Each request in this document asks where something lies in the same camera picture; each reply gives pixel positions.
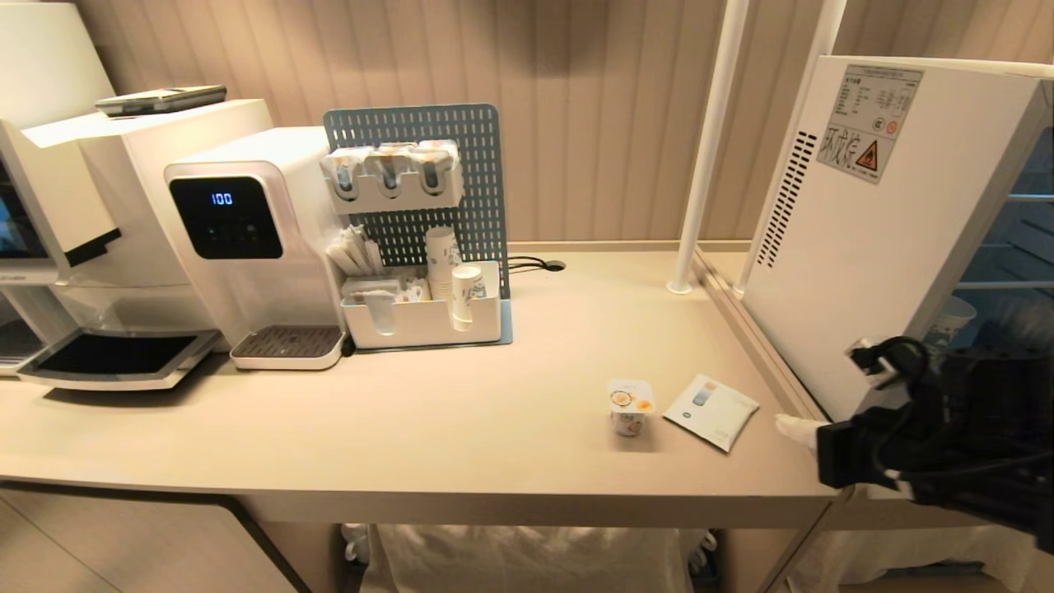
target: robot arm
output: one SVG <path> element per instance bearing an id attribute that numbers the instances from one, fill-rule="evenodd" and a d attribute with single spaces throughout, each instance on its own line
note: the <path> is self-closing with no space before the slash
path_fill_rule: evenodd
<path id="1" fill-rule="evenodd" d="M 821 482 L 899 489 L 918 505 L 1034 534 L 1054 554 L 1051 357 L 955 351 L 938 374 L 926 349 L 905 337 L 848 355 L 879 390 L 906 383 L 910 401 L 819 429 Z"/>

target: cabinet door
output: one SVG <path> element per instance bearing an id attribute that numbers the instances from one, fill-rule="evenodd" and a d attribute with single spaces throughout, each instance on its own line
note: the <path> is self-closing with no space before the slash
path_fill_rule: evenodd
<path id="1" fill-rule="evenodd" d="M 119 593 L 0 498 L 0 591 Z"/>
<path id="2" fill-rule="evenodd" d="M 120 593 L 297 592 L 222 507 L 4 489 L 0 497 Z"/>

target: warning label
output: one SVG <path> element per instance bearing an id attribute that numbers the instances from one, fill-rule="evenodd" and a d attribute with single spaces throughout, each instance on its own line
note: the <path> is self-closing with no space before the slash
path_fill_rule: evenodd
<path id="1" fill-rule="evenodd" d="M 817 159 L 877 183 L 921 80 L 917 70 L 846 67 Z"/>

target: pegboard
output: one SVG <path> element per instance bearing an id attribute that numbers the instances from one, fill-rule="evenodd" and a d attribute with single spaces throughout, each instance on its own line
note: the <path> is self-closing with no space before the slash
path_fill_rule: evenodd
<path id="1" fill-rule="evenodd" d="M 456 207 L 355 214 L 380 246 L 386 265 L 425 264 L 425 231 L 453 226 L 466 261 L 495 260 L 502 299 L 509 298 L 508 239 L 497 108 L 488 103 L 339 108 L 323 119 L 330 150 L 380 142 L 450 139 L 457 142 L 465 196 Z"/>

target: wall panel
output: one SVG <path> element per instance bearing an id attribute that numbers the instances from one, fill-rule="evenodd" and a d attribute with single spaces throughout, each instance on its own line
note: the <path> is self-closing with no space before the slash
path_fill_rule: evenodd
<path id="1" fill-rule="evenodd" d="M 491 102 L 510 236 L 675 238 L 722 0 L 76 0 L 119 92 L 220 82 L 280 125 Z M 753 0 L 703 230 L 749 237 L 821 0 Z M 850 0 L 836 51 L 1050 61 L 1054 0 Z"/>

